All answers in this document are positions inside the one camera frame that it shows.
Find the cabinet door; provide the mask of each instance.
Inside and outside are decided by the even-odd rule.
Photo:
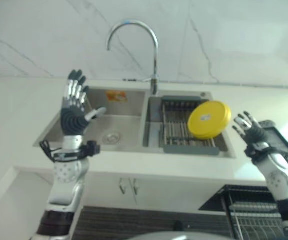
[[[196,213],[223,183],[156,179],[131,179],[137,209]]]
[[[105,208],[136,207],[130,180],[104,173],[88,173],[82,204]]]

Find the sink drain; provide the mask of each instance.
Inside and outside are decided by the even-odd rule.
[[[103,136],[103,144],[114,145],[118,143],[121,138],[121,134],[117,131],[108,132]]]

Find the yellow plate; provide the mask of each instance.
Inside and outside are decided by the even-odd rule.
[[[198,139],[219,135],[231,119],[230,108],[220,101],[207,101],[199,105],[188,119],[188,130]]]

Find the faucet spout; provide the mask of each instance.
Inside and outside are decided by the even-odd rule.
[[[158,41],[157,41],[157,37],[156,37],[154,31],[148,25],[146,25],[142,21],[133,20],[133,19],[124,20],[122,22],[117,23],[109,31],[107,41],[106,41],[106,49],[107,49],[107,51],[110,50],[110,41],[111,41],[114,33],[119,28],[121,28],[122,26],[125,26],[125,25],[137,25],[137,26],[145,29],[152,38],[152,41],[154,44],[154,59],[153,59],[153,75],[151,77],[151,93],[153,95],[156,95],[157,94],[157,84],[158,84],[158,75],[157,75]]]

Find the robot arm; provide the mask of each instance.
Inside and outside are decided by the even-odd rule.
[[[281,214],[284,234],[288,237],[288,161],[284,157],[287,154],[272,147],[274,144],[266,130],[249,113],[244,114],[249,120],[241,114],[234,119],[242,131],[235,126],[233,128],[247,144],[246,155],[264,175]]]
[[[73,70],[68,76],[60,114],[64,133],[62,147],[50,150],[46,140],[39,143],[45,155],[54,163],[54,184],[38,230],[31,240],[70,239],[70,226],[80,203],[88,170],[87,157],[100,151],[94,141],[83,144],[83,133],[90,121],[106,111],[100,107],[85,114],[88,91],[87,86],[83,88],[85,80],[80,70]]]

